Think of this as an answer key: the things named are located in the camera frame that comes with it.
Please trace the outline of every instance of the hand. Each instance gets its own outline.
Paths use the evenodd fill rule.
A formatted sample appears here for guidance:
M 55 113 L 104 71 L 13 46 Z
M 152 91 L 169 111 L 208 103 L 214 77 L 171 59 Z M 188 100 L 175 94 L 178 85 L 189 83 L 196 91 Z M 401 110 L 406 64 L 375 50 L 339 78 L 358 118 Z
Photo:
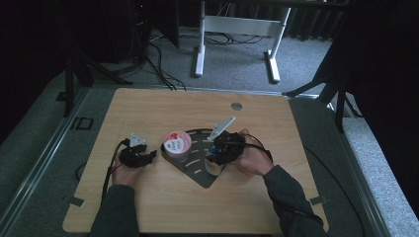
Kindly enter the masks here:
M 242 129 L 239 134 L 244 136 L 246 143 L 262 147 L 262 144 L 250 136 L 250 133 L 246 128 Z M 264 176 L 274 168 L 274 164 L 265 152 L 250 146 L 246 146 L 243 153 L 230 164 L 235 165 L 243 173 L 260 176 Z
M 123 165 L 120 161 L 121 153 L 118 153 L 115 158 L 114 172 L 112 173 L 112 184 L 113 185 L 125 185 L 131 188 L 134 188 L 135 181 L 138 178 L 139 172 L 143 167 L 139 168 L 130 168 L 126 165 Z

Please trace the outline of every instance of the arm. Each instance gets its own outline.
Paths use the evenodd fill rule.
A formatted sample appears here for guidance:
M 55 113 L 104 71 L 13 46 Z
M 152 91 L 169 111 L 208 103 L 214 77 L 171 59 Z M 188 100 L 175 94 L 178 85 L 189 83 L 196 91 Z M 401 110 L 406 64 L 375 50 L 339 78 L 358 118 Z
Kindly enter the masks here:
M 138 236 L 133 187 L 140 170 L 121 165 L 117 156 L 112 173 L 113 185 L 96 215 L 90 237 Z
M 239 132 L 246 143 L 261 146 L 247 129 Z M 303 217 L 283 209 L 279 203 L 298 210 L 313 213 L 310 203 L 305 199 L 299 182 L 281 166 L 275 166 L 267 154 L 254 147 L 246 147 L 243 154 L 231 163 L 244 173 L 262 176 L 268 194 L 274 203 L 274 210 L 280 218 L 280 226 L 286 236 L 327 236 L 322 225 L 314 219 Z
M 285 203 L 298 210 L 313 213 L 311 204 L 305 199 L 302 187 L 296 179 L 281 166 L 272 168 L 263 179 L 286 236 L 327 236 L 323 226 L 316 220 L 284 210 L 278 205 Z
M 90 237 L 138 237 L 134 193 L 128 186 L 111 186 L 93 222 Z

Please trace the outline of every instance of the person's right hand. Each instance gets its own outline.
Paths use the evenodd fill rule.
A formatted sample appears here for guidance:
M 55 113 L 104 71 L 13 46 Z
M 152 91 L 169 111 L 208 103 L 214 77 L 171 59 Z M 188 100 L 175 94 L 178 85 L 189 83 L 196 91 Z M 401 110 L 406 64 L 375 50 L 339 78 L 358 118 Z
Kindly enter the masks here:
M 239 134 L 244 136 L 246 143 L 262 147 L 262 144 L 250 136 L 250 133 L 246 128 L 242 129 Z M 243 173 L 260 176 L 264 176 L 274 168 L 274 164 L 265 152 L 251 146 L 246 146 L 243 153 L 230 164 L 235 165 Z

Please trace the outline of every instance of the black metal plate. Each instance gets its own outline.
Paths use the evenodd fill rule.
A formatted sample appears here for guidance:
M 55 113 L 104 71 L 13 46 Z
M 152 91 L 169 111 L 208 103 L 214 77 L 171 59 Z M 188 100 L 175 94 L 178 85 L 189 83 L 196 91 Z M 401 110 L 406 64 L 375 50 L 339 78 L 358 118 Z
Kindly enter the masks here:
M 189 176 L 189 178 L 197 182 L 200 186 L 207 189 L 217 178 L 217 176 L 207 172 L 205 163 L 207 151 L 212 147 L 212 142 L 208 141 L 212 129 L 193 129 L 185 132 L 192 138 L 191 154 L 187 161 L 178 163 L 172 159 L 166 154 L 163 144 L 160 146 L 161 154 L 163 158 L 169 161 L 173 166 Z

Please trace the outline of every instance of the white label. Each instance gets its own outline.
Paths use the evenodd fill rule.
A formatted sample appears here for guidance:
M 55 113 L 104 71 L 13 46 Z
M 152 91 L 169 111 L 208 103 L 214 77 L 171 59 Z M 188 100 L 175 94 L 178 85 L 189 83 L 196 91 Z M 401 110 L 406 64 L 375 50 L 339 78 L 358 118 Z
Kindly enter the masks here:
M 173 133 L 171 137 L 164 142 L 164 147 L 172 153 L 182 153 L 184 151 L 185 142 L 176 133 Z

